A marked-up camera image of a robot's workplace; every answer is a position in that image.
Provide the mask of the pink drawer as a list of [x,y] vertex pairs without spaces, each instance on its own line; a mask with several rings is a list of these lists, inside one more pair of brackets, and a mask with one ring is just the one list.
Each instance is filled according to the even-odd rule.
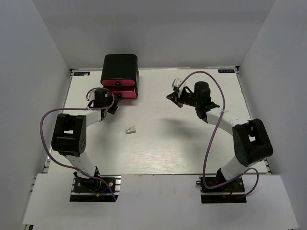
[[135,88],[131,89],[113,89],[111,92],[115,95],[116,98],[123,99],[136,99],[138,97],[138,93]]
[[132,87],[136,84],[135,80],[125,79],[110,79],[102,80],[101,84],[106,87]]

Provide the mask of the white staples box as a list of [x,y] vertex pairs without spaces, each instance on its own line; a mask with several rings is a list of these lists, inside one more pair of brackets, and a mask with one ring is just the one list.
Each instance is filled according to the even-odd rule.
[[136,127],[135,126],[130,126],[130,127],[125,128],[125,133],[126,134],[136,133]]

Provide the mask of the pink top drawer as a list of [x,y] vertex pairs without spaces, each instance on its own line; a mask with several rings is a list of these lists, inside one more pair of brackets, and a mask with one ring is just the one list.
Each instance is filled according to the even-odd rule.
[[102,80],[101,84],[106,87],[132,87],[136,84],[135,80],[125,79],[110,79]]

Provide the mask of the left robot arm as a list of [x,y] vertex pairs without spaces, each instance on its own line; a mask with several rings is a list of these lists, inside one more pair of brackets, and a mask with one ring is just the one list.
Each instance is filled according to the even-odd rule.
[[87,128],[103,121],[108,113],[114,114],[122,99],[121,94],[116,96],[105,88],[95,88],[88,92],[88,105],[78,114],[60,113],[57,116],[51,147],[70,162],[76,177],[86,178],[84,184],[90,191],[101,187],[101,179],[85,150]]

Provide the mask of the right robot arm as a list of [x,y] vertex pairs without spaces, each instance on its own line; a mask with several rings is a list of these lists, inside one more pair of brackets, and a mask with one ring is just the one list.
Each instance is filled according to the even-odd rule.
[[184,105],[195,108],[199,119],[220,128],[233,137],[234,157],[216,172],[215,182],[203,185],[206,189],[219,188],[228,191],[234,180],[251,170],[251,167],[273,154],[273,147],[264,123],[260,119],[246,120],[232,114],[214,103],[211,99],[209,84],[199,81],[194,91],[181,86],[176,78],[172,83],[173,92],[167,96],[178,107]]

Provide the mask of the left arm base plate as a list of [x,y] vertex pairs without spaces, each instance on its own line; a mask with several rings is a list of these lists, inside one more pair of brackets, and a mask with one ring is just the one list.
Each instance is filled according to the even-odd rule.
[[[100,175],[100,177],[108,184],[117,199],[120,192],[121,176]],[[74,177],[70,202],[113,203],[115,202],[115,199],[103,182]]]

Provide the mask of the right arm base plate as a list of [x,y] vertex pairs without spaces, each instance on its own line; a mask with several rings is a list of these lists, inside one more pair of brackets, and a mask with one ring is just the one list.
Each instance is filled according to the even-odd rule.
[[202,204],[234,204],[247,202],[242,178],[215,189],[206,188],[203,185],[202,177],[200,177],[195,184],[200,187]]

